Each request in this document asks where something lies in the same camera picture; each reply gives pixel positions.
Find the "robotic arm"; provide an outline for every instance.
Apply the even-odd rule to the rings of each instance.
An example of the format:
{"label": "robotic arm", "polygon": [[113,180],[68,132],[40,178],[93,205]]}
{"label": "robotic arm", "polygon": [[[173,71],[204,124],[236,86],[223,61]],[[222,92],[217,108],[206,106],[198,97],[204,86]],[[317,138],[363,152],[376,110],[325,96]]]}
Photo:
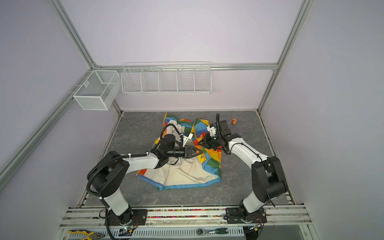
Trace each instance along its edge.
{"label": "robotic arm", "polygon": [[[193,146],[184,145],[187,137],[180,135],[180,142],[175,136],[166,134],[162,137],[166,127],[161,132],[160,140],[153,149],[145,154],[120,155],[111,151],[88,173],[87,192],[96,195],[106,206],[108,216],[114,219],[114,224],[127,225],[133,218],[133,212],[120,191],[120,184],[124,175],[141,169],[160,168],[166,164],[170,157],[192,158],[202,154],[202,151]],[[243,160],[252,170],[252,192],[240,202],[240,207],[231,212],[230,217],[242,219],[244,222],[252,222],[258,210],[274,197],[288,191],[284,172],[280,160],[277,157],[268,157],[261,154],[238,134],[232,134],[226,121],[219,121],[207,127],[209,134],[199,142],[199,145],[207,149],[221,149],[225,154],[235,154]]]}

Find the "white wall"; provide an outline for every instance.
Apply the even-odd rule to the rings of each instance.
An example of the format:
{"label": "white wall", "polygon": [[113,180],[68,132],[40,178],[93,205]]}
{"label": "white wall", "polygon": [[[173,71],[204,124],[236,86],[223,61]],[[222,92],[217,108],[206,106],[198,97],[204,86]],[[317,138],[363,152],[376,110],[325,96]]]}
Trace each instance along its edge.
{"label": "white wall", "polygon": [[88,70],[45,0],[0,3],[0,167]]}
{"label": "white wall", "polygon": [[70,108],[0,193],[2,239],[51,240],[76,207],[116,120],[109,111]]}
{"label": "white wall", "polygon": [[63,0],[98,65],[277,62],[302,0]]}
{"label": "white wall", "polygon": [[383,238],[383,12],[316,1],[262,112],[322,240]]}
{"label": "white wall", "polygon": [[211,94],[126,95],[117,101],[124,111],[256,109],[272,70],[212,71]]}

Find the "white wire basket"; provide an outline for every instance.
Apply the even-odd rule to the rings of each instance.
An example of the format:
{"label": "white wire basket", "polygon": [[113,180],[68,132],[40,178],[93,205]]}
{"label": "white wire basket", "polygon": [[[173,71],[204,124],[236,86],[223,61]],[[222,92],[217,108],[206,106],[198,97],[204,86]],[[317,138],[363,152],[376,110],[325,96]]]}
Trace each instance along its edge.
{"label": "white wire basket", "polygon": [[123,66],[121,84],[126,94],[212,92],[211,69],[207,64]]}
{"label": "white wire basket", "polygon": [[117,71],[93,70],[73,97],[83,110],[108,110],[120,87]]}

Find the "divided wire rack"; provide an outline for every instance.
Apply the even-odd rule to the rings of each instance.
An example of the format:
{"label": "divided wire rack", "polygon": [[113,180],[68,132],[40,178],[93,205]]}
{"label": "divided wire rack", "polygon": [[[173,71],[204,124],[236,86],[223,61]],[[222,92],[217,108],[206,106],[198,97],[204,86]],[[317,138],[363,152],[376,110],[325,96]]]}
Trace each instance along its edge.
{"label": "divided wire rack", "polygon": [[122,91],[126,94],[211,93],[210,63],[123,63]]}
{"label": "divided wire rack", "polygon": [[117,71],[93,70],[73,97],[83,110],[108,110],[121,87]]}

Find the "black mounting plate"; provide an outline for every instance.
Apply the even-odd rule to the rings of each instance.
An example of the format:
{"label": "black mounting plate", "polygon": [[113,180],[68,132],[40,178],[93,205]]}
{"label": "black mounting plate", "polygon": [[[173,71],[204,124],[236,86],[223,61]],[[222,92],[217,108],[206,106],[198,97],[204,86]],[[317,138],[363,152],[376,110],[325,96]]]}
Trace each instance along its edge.
{"label": "black mounting plate", "polygon": [[[231,215],[231,216],[236,216],[239,214],[239,208],[238,207],[227,207],[225,209],[225,213],[226,215]],[[262,223],[266,223],[266,216],[263,216],[263,213],[264,213],[264,210],[263,209],[259,209],[256,211],[256,215],[259,216],[259,218],[261,219]],[[227,223],[229,224],[234,224],[234,223],[245,223],[241,220],[241,218],[233,218],[233,217],[230,217],[227,219]],[[255,217],[252,222],[250,223],[260,223],[259,219],[257,217]]]}
{"label": "black mounting plate", "polygon": [[[133,215],[132,215],[132,222],[129,225],[137,225],[137,222],[139,222],[139,225],[145,225],[145,221],[147,220],[147,209],[132,209]],[[108,225],[109,226],[121,226],[119,224],[119,221],[117,220],[116,215],[112,214],[108,218]]]}

